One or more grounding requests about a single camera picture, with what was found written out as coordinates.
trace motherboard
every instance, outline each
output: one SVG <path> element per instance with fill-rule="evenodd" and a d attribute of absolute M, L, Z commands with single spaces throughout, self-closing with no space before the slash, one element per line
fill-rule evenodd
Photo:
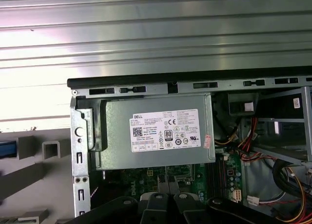
<path fill-rule="evenodd" d="M 198 195 L 202 203 L 216 196 L 241 201 L 241 162 L 235 153 L 218 154 L 216 163 L 124 169 L 119 182 L 125 196 L 139 200 L 143 193 L 157 192 L 161 174 L 175 176 L 180 191 Z"/>

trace corrugated metal wall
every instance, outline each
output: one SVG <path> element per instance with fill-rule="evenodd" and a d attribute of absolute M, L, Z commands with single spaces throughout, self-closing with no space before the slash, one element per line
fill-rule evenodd
<path fill-rule="evenodd" d="M 0 0 L 0 94 L 67 106 L 73 77 L 312 65 L 311 2 Z"/>

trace white sticker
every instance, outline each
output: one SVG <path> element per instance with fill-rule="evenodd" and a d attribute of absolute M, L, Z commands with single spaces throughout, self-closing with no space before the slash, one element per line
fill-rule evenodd
<path fill-rule="evenodd" d="M 254 133 L 254 134 L 253 134 L 253 137 L 252 137 L 252 140 L 255 140 L 257 137 L 258 137 L 258 134 L 257 134 L 257 133 Z"/>
<path fill-rule="evenodd" d="M 129 121 L 132 152 L 201 146 L 198 110 L 137 113 Z"/>
<path fill-rule="evenodd" d="M 299 99 L 299 98 L 295 98 L 295 99 L 293 100 L 293 107 L 294 107 L 295 109 L 299 109 L 299 108 L 300 108 L 300 99 Z"/>
<path fill-rule="evenodd" d="M 250 102 L 250 103 L 245 103 L 245 111 L 246 112 L 251 112 L 251 111 L 254 111 L 254 103 L 253 102 Z"/>

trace gray plastic part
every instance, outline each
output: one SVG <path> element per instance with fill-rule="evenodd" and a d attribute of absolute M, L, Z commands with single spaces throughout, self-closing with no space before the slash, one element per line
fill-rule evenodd
<path fill-rule="evenodd" d="M 57 156 L 65 157 L 71 153 L 70 140 L 45 141 L 42 143 L 43 160 Z"/>
<path fill-rule="evenodd" d="M 28 187 L 44 177 L 42 163 L 36 163 L 10 174 L 0 176 L 0 201 Z"/>
<path fill-rule="evenodd" d="M 24 159 L 27 157 L 35 156 L 37 152 L 37 142 L 34 136 L 23 136 L 16 138 L 5 138 L 3 141 L 15 141 L 17 154 L 16 157 L 10 157 L 5 159 Z"/>
<path fill-rule="evenodd" d="M 67 222 L 69 222 L 71 219 L 60 219 L 60 220 L 57 220 L 57 222 L 55 224 L 65 224 Z"/>
<path fill-rule="evenodd" d="M 19 221 L 35 221 L 34 223 L 40 224 L 49 216 L 49 211 L 32 211 L 25 213 L 22 217 L 19 218 Z"/>

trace wire bundle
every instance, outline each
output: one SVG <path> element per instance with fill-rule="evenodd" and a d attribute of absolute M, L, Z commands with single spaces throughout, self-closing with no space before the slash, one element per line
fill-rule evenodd
<path fill-rule="evenodd" d="M 238 118 L 236 120 L 236 127 L 232 130 L 231 134 L 227 135 L 227 138 L 225 140 L 215 140 L 215 144 L 217 146 L 228 146 L 228 147 L 233 147 L 235 150 L 241 152 L 243 155 L 243 153 L 246 152 L 250 152 L 251 150 L 251 142 L 253 140 L 253 136 L 257 127 L 257 118 L 253 117 L 252 118 L 252 123 L 251 123 L 251 129 L 250 132 L 248 133 L 247 137 L 240 143 L 235 143 L 235 139 L 237 138 L 237 130 L 238 130 L 238 126 L 239 123 L 241 121 L 241 118 Z"/>
<path fill-rule="evenodd" d="M 241 154 L 241 160 L 243 162 L 255 162 L 255 161 L 259 161 L 261 159 L 272 159 L 272 160 L 276 160 L 276 158 L 274 157 L 271 157 L 271 156 L 267 156 L 267 155 L 264 155 L 260 152 L 256 152 L 254 153 L 252 156 L 248 157 L 248 155 L 246 154 Z"/>
<path fill-rule="evenodd" d="M 253 135 L 255 133 L 255 130 L 257 128 L 257 123 L 258 123 L 258 119 L 253 117 L 252 118 L 252 124 L 251 124 L 251 129 L 249 134 L 247 135 L 247 137 L 237 146 L 238 148 L 240 148 L 241 146 L 243 146 L 241 149 L 245 150 L 246 152 L 250 151 L 250 146 L 251 146 L 251 142 L 253 140 Z"/>
<path fill-rule="evenodd" d="M 290 163 L 277 159 L 273 168 L 273 179 L 275 184 L 285 193 L 288 193 L 292 196 L 298 197 L 301 199 L 301 206 L 296 217 L 292 219 L 286 219 L 285 217 L 277 217 L 279 220 L 285 223 L 292 224 L 310 224 L 312 223 L 312 213 L 306 215 L 307 212 L 307 204 L 312 204 L 312 198 L 310 195 L 307 195 L 301 185 L 301 182 L 296 177 L 293 170 L 289 167 Z M 296 185 L 289 182 L 288 175 L 283 173 L 283 169 L 285 169 L 290 173 L 290 175 L 294 178 Z"/>

